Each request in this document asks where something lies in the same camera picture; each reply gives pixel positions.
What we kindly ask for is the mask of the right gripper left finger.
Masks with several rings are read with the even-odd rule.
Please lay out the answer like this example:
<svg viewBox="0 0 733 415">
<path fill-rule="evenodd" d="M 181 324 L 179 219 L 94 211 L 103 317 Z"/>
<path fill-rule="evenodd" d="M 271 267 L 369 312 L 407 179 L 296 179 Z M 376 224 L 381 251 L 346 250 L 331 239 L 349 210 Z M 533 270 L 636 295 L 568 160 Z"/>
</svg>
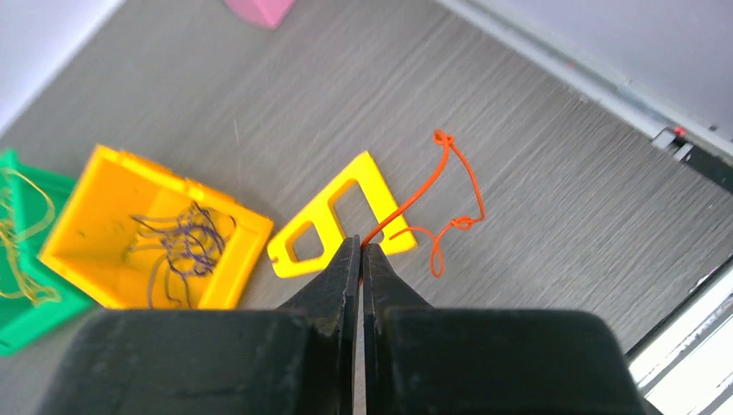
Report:
<svg viewBox="0 0 733 415">
<path fill-rule="evenodd" d="M 107 310 L 75 337 L 42 414 L 349 414 L 361 250 L 272 310 Z"/>
</svg>

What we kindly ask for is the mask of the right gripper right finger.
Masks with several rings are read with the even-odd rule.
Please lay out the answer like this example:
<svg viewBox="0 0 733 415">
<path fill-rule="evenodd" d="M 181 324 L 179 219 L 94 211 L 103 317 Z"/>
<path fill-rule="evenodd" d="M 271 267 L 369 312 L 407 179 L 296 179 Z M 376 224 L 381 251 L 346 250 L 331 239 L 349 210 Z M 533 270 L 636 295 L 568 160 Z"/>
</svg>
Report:
<svg viewBox="0 0 733 415">
<path fill-rule="evenodd" d="M 578 310 L 437 308 L 361 259 L 370 414 L 643 414 L 614 334 Z"/>
</svg>

